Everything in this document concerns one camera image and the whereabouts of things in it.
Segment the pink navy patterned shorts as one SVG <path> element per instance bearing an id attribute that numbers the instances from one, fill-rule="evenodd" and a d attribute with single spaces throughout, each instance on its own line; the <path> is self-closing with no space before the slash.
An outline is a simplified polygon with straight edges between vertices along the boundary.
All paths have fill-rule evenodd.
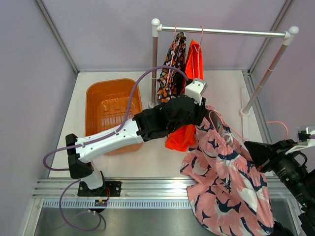
<path id="1" fill-rule="evenodd" d="M 212 106 L 196 127 L 181 174 L 195 180 L 187 187 L 199 223 L 219 236 L 269 236 L 274 218 L 265 174 Z"/>

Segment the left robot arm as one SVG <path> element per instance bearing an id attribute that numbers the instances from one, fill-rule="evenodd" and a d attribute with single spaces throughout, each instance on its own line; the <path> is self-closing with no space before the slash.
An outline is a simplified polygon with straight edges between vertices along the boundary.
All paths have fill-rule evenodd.
<path id="1" fill-rule="evenodd" d="M 118 197 L 119 181 L 106 181 L 93 160 L 102 154 L 134 144 L 160 139 L 185 125 L 200 125 L 206 115 L 206 99 L 197 102 L 187 95 L 179 95 L 167 103 L 145 109 L 124 124 L 103 132 L 78 138 L 65 138 L 69 172 L 79 181 L 79 197 Z"/>

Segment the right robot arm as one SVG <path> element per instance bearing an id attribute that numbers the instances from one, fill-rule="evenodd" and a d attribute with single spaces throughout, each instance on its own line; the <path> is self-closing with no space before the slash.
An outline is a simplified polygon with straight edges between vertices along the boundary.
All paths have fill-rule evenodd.
<path id="1" fill-rule="evenodd" d="M 274 172 L 280 181 L 302 206 L 298 217 L 301 228 L 308 236 L 315 234 L 315 172 L 307 171 L 305 154 L 292 148 L 293 140 L 282 140 L 274 144 L 244 142 L 256 169 L 262 173 Z"/>

